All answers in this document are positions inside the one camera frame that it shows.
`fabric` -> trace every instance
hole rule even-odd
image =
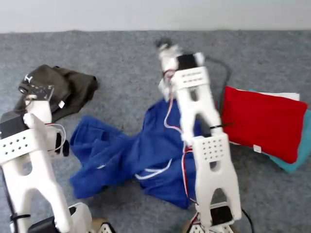
[[[287,172],[294,172],[296,171],[302,164],[305,163],[309,155],[311,154],[311,111],[307,110],[304,115],[303,120],[303,130],[302,130],[302,137],[298,148],[298,159],[293,164],[288,164],[283,160],[268,155],[269,158],[283,168]]]
[[[52,68],[48,65],[41,65],[30,72],[19,84],[19,89],[26,94],[31,85],[54,85],[54,92],[50,100],[53,122],[79,112],[86,102],[92,99],[95,90],[98,88],[94,76],[60,67]],[[65,103],[63,108],[59,107],[61,101]],[[23,95],[17,102],[15,110],[24,108]]]
[[[278,96],[278,97],[285,97],[288,99],[300,100],[300,94],[298,93],[267,93],[267,92],[259,92],[264,95],[270,95],[270,96]],[[293,164],[288,164],[284,162],[283,160],[276,158],[272,155],[269,155],[267,153],[263,153],[269,156],[269,158],[275,162],[278,166],[280,166],[282,169],[285,171],[292,173],[296,171],[302,164],[305,163],[306,159],[309,157],[311,154],[311,111],[307,110],[305,115],[304,115],[304,120],[303,120],[303,130],[302,130],[302,136],[301,136],[301,141],[299,144],[298,148],[298,159],[295,163]]]
[[[163,125],[168,103],[159,101],[145,114],[142,130],[129,137],[90,116],[85,116],[74,131],[70,145],[82,164],[70,182],[76,198],[87,198],[103,186],[119,184],[135,177],[144,193],[187,208],[181,170],[183,142],[179,132]],[[179,126],[180,113],[173,103],[168,124]],[[195,135],[201,135],[196,121]],[[195,165],[193,154],[186,156],[189,193],[194,198]]]
[[[226,87],[222,121],[229,140],[260,146],[286,163],[296,162],[306,103]]]

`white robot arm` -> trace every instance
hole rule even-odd
[[[197,170],[196,209],[201,230],[230,233],[229,225],[242,215],[239,185],[228,135],[223,132],[211,94],[205,58],[202,53],[183,54],[177,45],[165,41],[159,44],[159,58],[163,71],[159,89],[167,101],[176,98],[181,115],[181,139],[193,151]],[[195,100],[191,97],[192,92],[196,95]],[[198,114],[209,125],[210,137],[194,136]],[[211,205],[218,188],[223,190],[227,201]]]
[[[51,159],[69,154],[65,130],[51,124],[52,90],[52,86],[34,87],[26,96],[25,111],[1,117],[0,165],[12,213],[11,232],[95,233],[89,208],[83,203],[68,207],[52,169]],[[32,171],[26,175],[23,164],[29,161]],[[30,205],[35,189],[51,204],[54,216],[32,225]],[[108,224],[103,224],[99,232],[104,228],[113,233]]]

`red cloth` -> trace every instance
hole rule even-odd
[[[222,121],[230,141],[294,163],[298,157],[306,103],[226,87]]]

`blue towel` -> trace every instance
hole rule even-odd
[[[81,169],[70,182],[76,198],[87,198],[101,191],[103,186],[116,185],[135,177],[144,193],[188,208],[181,157],[183,142],[179,132],[163,125],[168,110],[164,100],[150,107],[145,114],[142,130],[129,137],[119,130],[85,116],[74,131],[70,145],[81,162]],[[176,101],[167,120],[179,126],[180,113]],[[194,134],[201,135],[198,121]],[[195,198],[195,164],[193,154],[186,156],[189,194]]]

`gray carpet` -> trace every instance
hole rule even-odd
[[[19,98],[17,85],[26,73],[41,64],[67,67],[95,75],[101,88],[78,114],[59,123],[68,138],[80,118],[89,114],[128,134],[141,129],[148,106],[161,95],[157,84],[161,70],[153,42],[169,36],[182,47],[225,60],[233,68],[229,85],[268,92],[299,92],[311,104],[311,32],[65,32],[0,35],[0,114]],[[207,63],[212,91],[219,96],[225,71]],[[267,156],[231,146],[242,206],[251,215],[258,233],[310,232],[311,159],[294,174],[278,168]],[[71,155],[53,164],[69,204],[77,200],[68,182],[79,169]],[[177,233],[194,208],[185,211],[146,196],[137,183],[128,181],[86,202],[94,216],[109,218],[119,233]],[[36,194],[34,221],[48,217],[51,209]],[[9,232],[9,211],[0,190],[0,229]],[[250,232],[245,217],[236,223]]]

